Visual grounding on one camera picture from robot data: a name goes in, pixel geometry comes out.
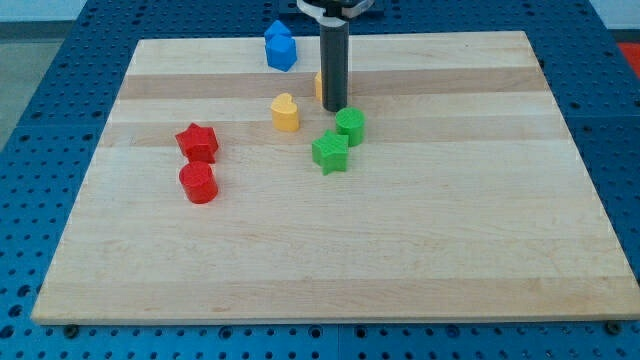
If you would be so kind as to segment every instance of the blue pegboard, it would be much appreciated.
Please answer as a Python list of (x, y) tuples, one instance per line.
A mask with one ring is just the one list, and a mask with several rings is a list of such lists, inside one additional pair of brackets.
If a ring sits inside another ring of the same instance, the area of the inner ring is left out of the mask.
[[(89, 0), (0, 154), (0, 359), (640, 358), (640, 323), (40, 327), (29, 313), (141, 38), (261, 36), (278, 1)], [(304, 15), (283, 18), (317, 34)], [(356, 34), (525, 30), (636, 277), (640, 84), (586, 0), (388, 0)]]

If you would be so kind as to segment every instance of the toy block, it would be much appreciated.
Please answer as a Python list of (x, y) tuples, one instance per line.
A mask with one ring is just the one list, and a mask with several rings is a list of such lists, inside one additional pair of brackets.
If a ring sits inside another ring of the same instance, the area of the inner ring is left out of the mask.
[(357, 146), (364, 139), (364, 113), (353, 107), (336, 113), (336, 132), (349, 136), (349, 147)]
[(187, 130), (176, 135), (182, 155), (192, 161), (216, 162), (215, 152), (218, 150), (218, 139), (212, 127), (200, 127), (191, 123)]
[(205, 204), (218, 195), (218, 184), (213, 170), (204, 161), (194, 161), (185, 165), (178, 175), (187, 199), (194, 204)]
[(327, 130), (324, 136), (311, 144), (313, 162), (322, 166), (322, 174), (333, 171), (347, 171), (347, 157), (349, 155), (349, 137), (338, 135)]
[(298, 60), (296, 41), (290, 37), (276, 35), (265, 45), (267, 63), (272, 68), (289, 71)]
[(293, 101), (293, 96), (283, 93), (271, 103), (271, 118), (273, 127), (280, 131), (298, 131), (300, 128), (300, 116), (298, 115), (298, 105)]
[(316, 99), (322, 101), (322, 73), (318, 71), (313, 80), (316, 85)]
[(285, 37), (291, 37), (291, 30), (282, 23), (280, 20), (276, 20), (269, 26), (267, 31), (264, 32), (264, 40), (269, 42), (269, 40), (273, 39), (276, 35), (282, 35)]

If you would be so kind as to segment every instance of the wooden cutting board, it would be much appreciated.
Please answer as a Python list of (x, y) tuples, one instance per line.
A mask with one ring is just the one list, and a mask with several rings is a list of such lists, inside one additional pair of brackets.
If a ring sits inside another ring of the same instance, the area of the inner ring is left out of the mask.
[[(640, 316), (640, 290), (522, 32), (353, 36), (348, 171), (311, 142), (317, 38), (138, 44), (32, 317), (42, 324), (537, 321)], [(296, 97), (301, 129), (271, 125)], [(174, 135), (214, 126), (196, 206)]]

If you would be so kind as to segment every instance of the yellow block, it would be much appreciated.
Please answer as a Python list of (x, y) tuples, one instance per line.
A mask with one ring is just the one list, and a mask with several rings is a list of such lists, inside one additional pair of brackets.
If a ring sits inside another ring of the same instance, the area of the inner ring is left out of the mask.
[(293, 96), (289, 93), (282, 93), (271, 103), (271, 117), (273, 127), (280, 131), (298, 131), (300, 128), (300, 117), (298, 115), (298, 105), (293, 102)]
[(316, 99), (322, 101), (322, 73), (318, 71), (315, 78), (316, 83)]

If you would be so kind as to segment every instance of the red star block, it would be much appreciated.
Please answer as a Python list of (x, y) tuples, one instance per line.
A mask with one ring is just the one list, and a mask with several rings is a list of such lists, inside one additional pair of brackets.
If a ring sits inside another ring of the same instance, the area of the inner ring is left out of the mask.
[(214, 154), (218, 150), (218, 140), (212, 127), (200, 127), (191, 123), (187, 130), (176, 135), (182, 155), (189, 162), (204, 161), (209, 164), (216, 162)]

